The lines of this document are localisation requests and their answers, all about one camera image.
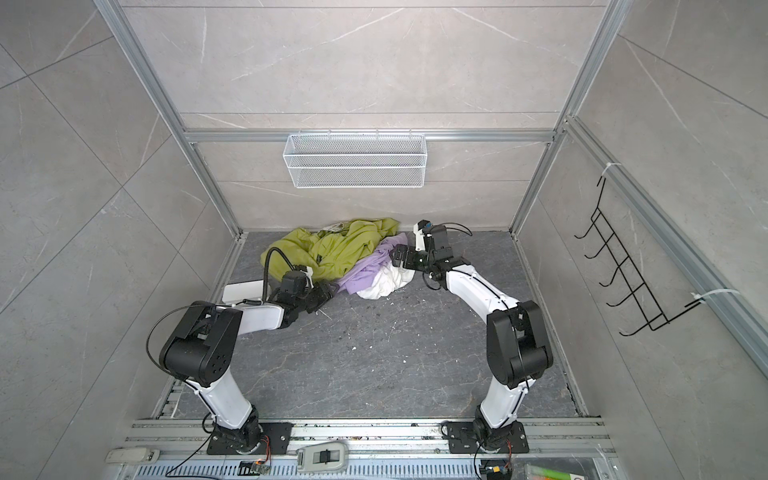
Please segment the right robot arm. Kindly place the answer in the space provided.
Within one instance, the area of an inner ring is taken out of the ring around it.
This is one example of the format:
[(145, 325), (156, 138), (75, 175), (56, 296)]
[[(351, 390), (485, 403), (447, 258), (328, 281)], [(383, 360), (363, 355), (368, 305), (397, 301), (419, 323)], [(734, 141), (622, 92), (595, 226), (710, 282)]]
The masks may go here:
[(390, 253), (395, 267), (423, 274), (463, 300), (486, 325), (486, 358), (493, 379), (471, 423), (449, 421), (444, 435), (453, 453), (529, 451), (518, 411), (525, 396), (554, 362), (541, 308), (520, 302), (484, 279), (453, 253), (446, 224), (421, 220), (414, 226), (414, 246)]

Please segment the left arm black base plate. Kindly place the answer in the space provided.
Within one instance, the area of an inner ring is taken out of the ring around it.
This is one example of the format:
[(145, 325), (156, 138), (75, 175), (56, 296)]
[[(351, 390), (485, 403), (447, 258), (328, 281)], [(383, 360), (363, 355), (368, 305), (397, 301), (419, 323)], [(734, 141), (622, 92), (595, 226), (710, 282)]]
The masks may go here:
[(247, 423), (240, 429), (215, 424), (208, 455), (271, 455), (287, 453), (293, 424), (289, 422)]

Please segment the purple cloth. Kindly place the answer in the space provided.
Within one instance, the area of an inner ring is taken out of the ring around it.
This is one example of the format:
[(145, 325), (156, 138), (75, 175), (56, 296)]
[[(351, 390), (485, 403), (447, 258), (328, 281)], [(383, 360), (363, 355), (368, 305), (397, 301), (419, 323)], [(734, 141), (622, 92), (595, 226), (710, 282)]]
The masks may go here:
[(407, 245), (408, 238), (405, 233), (384, 238), (375, 247), (374, 251), (360, 259), (356, 264), (337, 281), (339, 290), (349, 294), (371, 287), (374, 279), (383, 266), (391, 261), (390, 252), (398, 245)]

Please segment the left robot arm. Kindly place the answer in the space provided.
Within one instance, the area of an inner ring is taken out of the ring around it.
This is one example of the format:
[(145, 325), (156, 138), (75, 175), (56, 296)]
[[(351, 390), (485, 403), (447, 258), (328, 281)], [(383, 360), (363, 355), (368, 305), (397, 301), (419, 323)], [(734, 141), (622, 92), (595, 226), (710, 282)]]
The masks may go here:
[(256, 407), (231, 372), (239, 337), (286, 328), (302, 313), (314, 313), (339, 287), (314, 281), (301, 267), (273, 289), (266, 280), (224, 287), (219, 303), (195, 301), (185, 308), (159, 354), (159, 366), (187, 384), (211, 414), (209, 450), (250, 454), (266, 444)]

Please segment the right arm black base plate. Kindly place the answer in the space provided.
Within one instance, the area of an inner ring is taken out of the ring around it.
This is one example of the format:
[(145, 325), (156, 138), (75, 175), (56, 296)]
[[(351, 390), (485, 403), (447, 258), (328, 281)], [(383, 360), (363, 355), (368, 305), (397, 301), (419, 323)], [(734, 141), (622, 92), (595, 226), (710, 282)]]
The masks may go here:
[(472, 422), (446, 421), (440, 425), (440, 432), (452, 454), (476, 451), (511, 454), (530, 452), (524, 426), (519, 421), (497, 429), (490, 428), (482, 419)]

